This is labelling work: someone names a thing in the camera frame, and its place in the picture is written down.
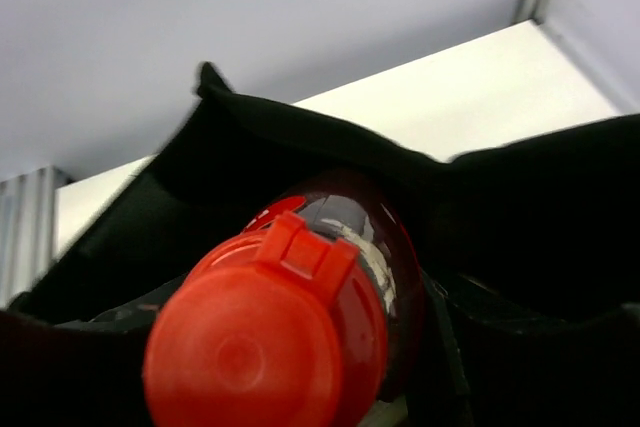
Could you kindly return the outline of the small red dish soap bottle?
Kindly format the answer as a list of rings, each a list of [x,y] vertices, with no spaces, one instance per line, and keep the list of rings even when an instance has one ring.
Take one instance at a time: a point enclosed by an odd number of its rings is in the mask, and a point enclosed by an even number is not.
[[[161,309],[143,384],[157,426],[355,426],[402,390],[424,290],[388,198],[355,172],[284,193]]]

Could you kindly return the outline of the black canvas bag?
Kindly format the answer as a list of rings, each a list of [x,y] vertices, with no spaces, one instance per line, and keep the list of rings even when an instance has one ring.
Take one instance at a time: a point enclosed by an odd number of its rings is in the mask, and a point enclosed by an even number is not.
[[[143,363],[187,275],[323,173],[373,180],[414,248],[415,426],[639,422],[639,119],[448,163],[350,122],[234,92],[204,63],[181,129],[1,313],[7,426],[157,426]]]

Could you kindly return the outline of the left aluminium frame post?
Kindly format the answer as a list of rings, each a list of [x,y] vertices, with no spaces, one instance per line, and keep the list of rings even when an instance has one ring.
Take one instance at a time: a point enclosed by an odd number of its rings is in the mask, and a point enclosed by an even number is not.
[[[29,290],[49,268],[56,234],[56,192],[69,177],[53,166],[1,183],[1,306]]]

